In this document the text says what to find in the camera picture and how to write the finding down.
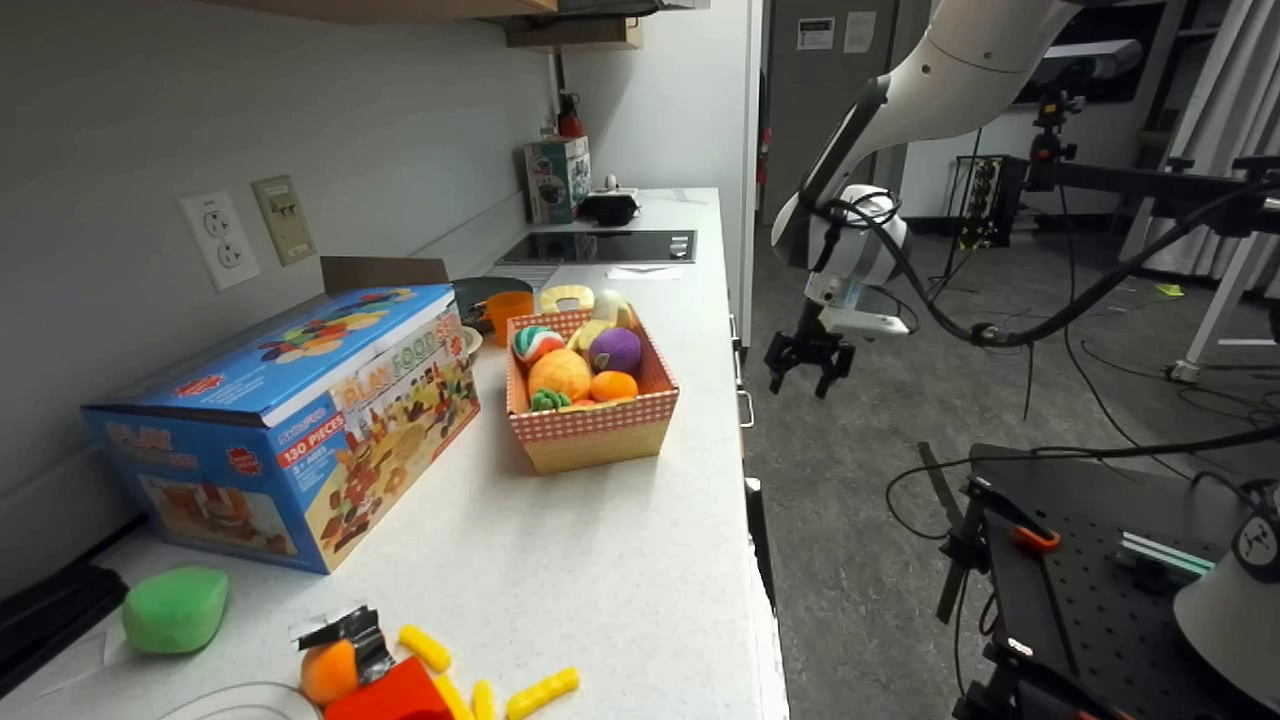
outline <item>electrical outlet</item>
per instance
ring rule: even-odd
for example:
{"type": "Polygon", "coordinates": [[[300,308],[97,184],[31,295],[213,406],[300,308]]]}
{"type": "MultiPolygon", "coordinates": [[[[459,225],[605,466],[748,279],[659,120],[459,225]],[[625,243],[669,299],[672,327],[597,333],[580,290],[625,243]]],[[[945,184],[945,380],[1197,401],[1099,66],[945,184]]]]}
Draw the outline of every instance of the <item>electrical outlet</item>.
{"type": "Polygon", "coordinates": [[[216,290],[245,285],[260,273],[232,193],[184,197],[184,211],[216,290]]]}
{"type": "Polygon", "coordinates": [[[265,211],[279,266],[296,266],[316,254],[305,221],[305,205],[296,201],[288,178],[256,181],[251,197],[256,197],[256,208],[265,211]]]}

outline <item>concrete floor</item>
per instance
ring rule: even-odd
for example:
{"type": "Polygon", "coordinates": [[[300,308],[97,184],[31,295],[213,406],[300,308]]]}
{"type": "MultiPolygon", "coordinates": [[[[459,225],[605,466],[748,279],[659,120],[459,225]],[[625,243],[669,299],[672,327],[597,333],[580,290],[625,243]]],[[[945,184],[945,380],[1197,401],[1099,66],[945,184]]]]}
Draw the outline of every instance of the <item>concrete floor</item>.
{"type": "MultiPolygon", "coordinates": [[[[1079,236],[1079,285],[1117,257],[1117,236],[1079,236]]],[[[945,241],[915,241],[915,266],[937,276],[945,241]]],[[[972,445],[1123,445],[1052,335],[1037,348],[1037,398],[1025,417],[1026,351],[981,351],[945,335],[932,320],[915,335],[862,345],[850,377],[817,401],[817,373],[793,373],[784,392],[766,392],[766,335],[794,323],[800,269],[758,254],[757,345],[748,384],[758,425],[748,431],[748,474],[762,482],[776,617],[784,631],[789,702],[794,720],[844,715],[951,715],[951,627],[932,620],[945,555],[937,545],[913,542],[890,526],[878,485],[915,459],[927,441],[940,459],[962,456],[972,445]]],[[[990,249],[962,266],[945,292],[945,308],[960,320],[990,320],[994,327],[1026,327],[1067,295],[1067,266],[1056,241],[990,249]]],[[[1280,370],[1202,373],[1200,389],[1244,401],[1163,384],[1158,373],[1186,348],[1209,292],[1186,290],[1166,299],[1150,279],[1127,279],[1097,314],[1071,323],[1075,348],[1087,345],[1113,364],[1079,355],[1119,425],[1150,441],[1197,441],[1259,419],[1277,419],[1280,370]]],[[[1265,314],[1244,308],[1240,333],[1265,333],[1265,314]]],[[[1265,476],[1280,448],[1244,448],[1214,456],[1174,456],[1180,470],[1219,470],[1230,476],[1265,476]]],[[[901,509],[918,528],[945,528],[924,485],[904,485],[901,509]]],[[[966,681],[985,681],[977,608],[986,586],[972,586],[960,631],[960,666],[966,681]]]]}

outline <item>white countertop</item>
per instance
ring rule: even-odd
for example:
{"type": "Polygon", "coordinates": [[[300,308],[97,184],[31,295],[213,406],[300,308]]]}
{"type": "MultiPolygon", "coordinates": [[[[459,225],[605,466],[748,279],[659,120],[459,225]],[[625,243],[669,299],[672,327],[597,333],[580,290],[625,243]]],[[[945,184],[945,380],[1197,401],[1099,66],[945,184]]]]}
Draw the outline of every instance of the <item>white countertop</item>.
{"type": "Polygon", "coordinates": [[[106,551],[130,586],[173,566],[232,572],[232,612],[193,660],[135,660],[104,620],[0,702],[12,720],[144,720],[251,681],[296,685],[296,638],[371,606],[384,631],[425,623],[455,681],[501,696],[576,666],[553,720],[776,720],[784,678],[757,578],[727,345],[714,193],[640,193],[640,230],[695,230],[695,266],[526,269],[537,285],[625,292],[679,406],[651,459],[533,476],[504,425],[504,351],[476,360],[479,417],[334,578],[189,551],[148,531],[106,551]]]}

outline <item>upper cabinet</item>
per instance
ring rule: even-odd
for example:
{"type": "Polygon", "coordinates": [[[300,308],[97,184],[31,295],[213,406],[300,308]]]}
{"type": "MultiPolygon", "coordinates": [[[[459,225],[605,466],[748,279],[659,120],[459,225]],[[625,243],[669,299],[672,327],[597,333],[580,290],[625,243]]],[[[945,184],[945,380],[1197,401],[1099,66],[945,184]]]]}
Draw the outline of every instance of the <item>upper cabinet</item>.
{"type": "Polygon", "coordinates": [[[473,19],[473,18],[553,18],[558,0],[216,0],[279,18],[334,23],[473,19]]]}

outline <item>colorful box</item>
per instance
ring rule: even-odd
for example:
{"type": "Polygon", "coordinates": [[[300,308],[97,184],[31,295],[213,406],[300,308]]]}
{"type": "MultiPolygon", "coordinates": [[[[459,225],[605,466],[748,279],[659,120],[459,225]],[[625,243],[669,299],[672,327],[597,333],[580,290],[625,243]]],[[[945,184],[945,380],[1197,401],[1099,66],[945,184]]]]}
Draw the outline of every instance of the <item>colorful box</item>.
{"type": "Polygon", "coordinates": [[[586,137],[553,137],[523,145],[526,225],[570,225],[576,205],[590,193],[586,137]]]}
{"type": "Polygon", "coordinates": [[[356,290],[89,406],[168,542],[331,572],[476,417],[449,285],[356,290]]]}
{"type": "MultiPolygon", "coordinates": [[[[518,323],[545,323],[570,335],[590,314],[545,314],[518,323]]],[[[614,466],[633,456],[655,456],[664,448],[679,384],[672,384],[664,360],[655,355],[643,323],[640,398],[601,409],[526,412],[526,384],[518,364],[506,364],[506,425],[537,474],[569,474],[590,466],[614,466]]]]}

